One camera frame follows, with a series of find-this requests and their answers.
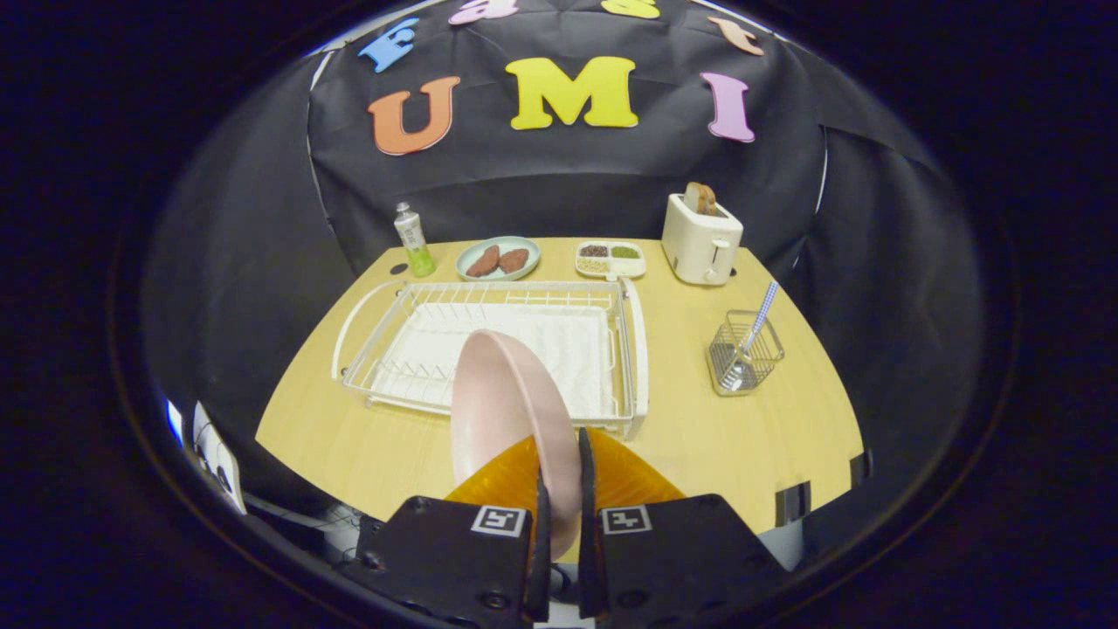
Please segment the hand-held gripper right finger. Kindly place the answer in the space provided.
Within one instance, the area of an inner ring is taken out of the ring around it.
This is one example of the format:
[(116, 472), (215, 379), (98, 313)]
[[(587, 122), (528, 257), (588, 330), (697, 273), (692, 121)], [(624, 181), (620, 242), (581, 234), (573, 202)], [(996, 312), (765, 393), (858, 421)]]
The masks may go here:
[(579, 455), (582, 619), (598, 628), (714, 628), (770, 612), (790, 573), (721, 496), (603, 507), (598, 433), (579, 431)]

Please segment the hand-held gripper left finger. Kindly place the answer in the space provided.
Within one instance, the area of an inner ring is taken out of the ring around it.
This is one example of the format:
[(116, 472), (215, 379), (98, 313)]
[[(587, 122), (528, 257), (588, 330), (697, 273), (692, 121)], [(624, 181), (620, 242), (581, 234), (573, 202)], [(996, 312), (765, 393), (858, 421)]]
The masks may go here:
[(552, 514), (536, 440), (465, 482), (465, 496), (414, 496), (361, 525), (338, 571), (409, 612), (462, 628), (530, 628), (549, 618)]

